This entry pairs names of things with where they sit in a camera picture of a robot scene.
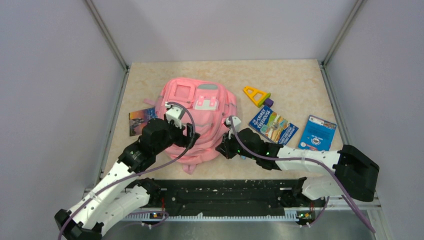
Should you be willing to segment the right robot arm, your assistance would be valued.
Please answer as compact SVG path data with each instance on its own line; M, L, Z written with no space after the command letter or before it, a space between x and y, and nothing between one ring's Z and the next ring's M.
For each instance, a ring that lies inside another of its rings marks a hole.
M299 206L338 195L362 202L374 199L380 167L353 145L345 144L333 151L296 149L263 141L257 133L245 128L237 134L225 133L215 149L227 159L236 155L252 159L266 170L318 174L302 177L300 186L293 192L293 200Z

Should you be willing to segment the pink student backpack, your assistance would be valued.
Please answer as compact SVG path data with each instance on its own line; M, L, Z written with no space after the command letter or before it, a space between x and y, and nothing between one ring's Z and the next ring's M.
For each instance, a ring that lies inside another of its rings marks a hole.
M156 100L145 98L143 101L155 107L159 118L164 116L167 102L179 103L188 110L181 121L183 124L193 122L200 137L194 147L178 160L187 174L192 174L198 164L219 155L216 147L228 131L225 120L237 115L237 98L224 85L192 78L171 79Z

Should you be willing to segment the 91-Storey Treehouse book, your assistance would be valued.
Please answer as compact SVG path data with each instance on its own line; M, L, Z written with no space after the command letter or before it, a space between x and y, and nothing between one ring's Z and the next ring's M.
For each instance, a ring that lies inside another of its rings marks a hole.
M268 106L263 106L248 125L267 140L280 145L286 145L299 129Z

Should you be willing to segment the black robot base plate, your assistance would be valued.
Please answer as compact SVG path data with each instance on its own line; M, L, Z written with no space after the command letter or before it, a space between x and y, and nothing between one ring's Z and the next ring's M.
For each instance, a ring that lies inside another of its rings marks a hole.
M323 207L326 200L310 200L301 194L298 179L154 179L159 189L148 207L170 209L172 205L187 204L247 204L266 208Z

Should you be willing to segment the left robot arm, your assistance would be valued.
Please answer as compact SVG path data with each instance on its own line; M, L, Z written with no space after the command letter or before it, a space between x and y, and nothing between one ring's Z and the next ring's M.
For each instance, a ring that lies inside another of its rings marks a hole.
M103 179L77 204L55 214L58 238L101 240L135 209L156 206L161 194L149 178L124 196L119 194L141 175L182 158L199 137L193 118L188 123L167 116L149 120L138 139L123 150Z

